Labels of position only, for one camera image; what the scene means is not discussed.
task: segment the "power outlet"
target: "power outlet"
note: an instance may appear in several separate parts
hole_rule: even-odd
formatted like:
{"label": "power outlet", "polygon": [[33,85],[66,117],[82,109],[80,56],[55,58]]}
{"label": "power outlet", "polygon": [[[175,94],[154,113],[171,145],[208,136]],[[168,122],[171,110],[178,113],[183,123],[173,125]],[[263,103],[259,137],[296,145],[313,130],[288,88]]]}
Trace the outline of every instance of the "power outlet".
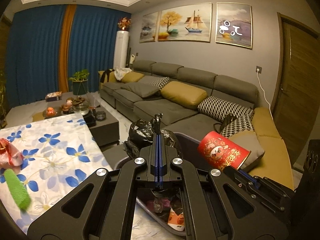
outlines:
{"label": "power outlet", "polygon": [[262,67],[256,66],[256,72],[258,72],[259,74],[261,74],[262,71]]}

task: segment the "blue curtain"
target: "blue curtain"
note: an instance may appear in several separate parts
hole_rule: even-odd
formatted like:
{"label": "blue curtain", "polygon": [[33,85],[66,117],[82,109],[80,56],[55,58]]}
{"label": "blue curtain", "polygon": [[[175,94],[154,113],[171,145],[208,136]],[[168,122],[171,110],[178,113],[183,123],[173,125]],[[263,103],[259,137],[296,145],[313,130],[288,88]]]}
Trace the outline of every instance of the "blue curtain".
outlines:
{"label": "blue curtain", "polygon": [[58,91],[58,56],[65,5],[17,12],[5,62],[10,107],[43,100]]}
{"label": "blue curtain", "polygon": [[88,5],[77,5],[69,42],[68,76],[88,69],[89,91],[99,88],[99,70],[113,68],[117,22],[131,14]]}

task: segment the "dark gray coffee table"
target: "dark gray coffee table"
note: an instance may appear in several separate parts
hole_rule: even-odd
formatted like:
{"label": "dark gray coffee table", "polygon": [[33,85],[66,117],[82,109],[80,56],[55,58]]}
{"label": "dark gray coffee table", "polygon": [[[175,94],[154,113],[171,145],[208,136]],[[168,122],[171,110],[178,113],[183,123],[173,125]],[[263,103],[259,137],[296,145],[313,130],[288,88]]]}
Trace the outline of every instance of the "dark gray coffee table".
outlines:
{"label": "dark gray coffee table", "polygon": [[[62,94],[62,99],[58,101],[48,102],[47,107],[59,107],[66,103],[69,97],[75,98],[72,92],[67,92]],[[90,100],[92,106],[96,107],[96,111],[104,111],[106,113],[106,119],[103,121],[97,121],[97,124],[90,127],[90,132],[97,145],[101,147],[110,146],[113,144],[119,145],[120,134],[119,134],[119,121],[110,114],[105,108],[103,108],[98,101],[94,99],[91,94],[83,96],[84,98]]]}

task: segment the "green brush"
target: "green brush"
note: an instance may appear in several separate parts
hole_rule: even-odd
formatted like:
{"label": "green brush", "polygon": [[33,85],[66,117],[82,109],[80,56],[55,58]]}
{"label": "green brush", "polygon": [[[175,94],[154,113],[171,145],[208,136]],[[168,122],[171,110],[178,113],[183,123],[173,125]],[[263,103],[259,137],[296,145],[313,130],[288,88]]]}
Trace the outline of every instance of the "green brush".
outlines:
{"label": "green brush", "polygon": [[7,169],[5,170],[3,175],[5,177],[5,181],[7,182],[13,200],[20,209],[26,210],[31,203],[31,199],[27,192],[27,189],[20,182],[19,178],[13,170]]}

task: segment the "sofa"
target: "sofa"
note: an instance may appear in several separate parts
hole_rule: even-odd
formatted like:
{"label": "sofa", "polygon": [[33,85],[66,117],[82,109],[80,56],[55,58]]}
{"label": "sofa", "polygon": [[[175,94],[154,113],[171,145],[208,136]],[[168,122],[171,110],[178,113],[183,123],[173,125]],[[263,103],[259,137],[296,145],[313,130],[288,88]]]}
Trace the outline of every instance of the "sofa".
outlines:
{"label": "sofa", "polygon": [[[274,125],[269,109],[256,107],[258,89],[255,85],[213,72],[149,60],[135,61],[132,70],[145,76],[169,77],[170,81],[200,88],[206,91],[207,96],[254,109],[252,125],[265,153],[249,174],[268,177],[293,189],[292,169],[285,143]],[[199,141],[212,131],[213,125],[218,122],[199,113],[197,109],[179,104],[179,96],[186,96],[183,90],[175,91],[174,99],[168,100],[159,94],[142,98],[122,89],[122,86],[122,82],[110,78],[109,82],[101,86],[100,96],[133,122],[137,119],[150,120],[155,114],[163,113],[161,128],[184,133]]]}

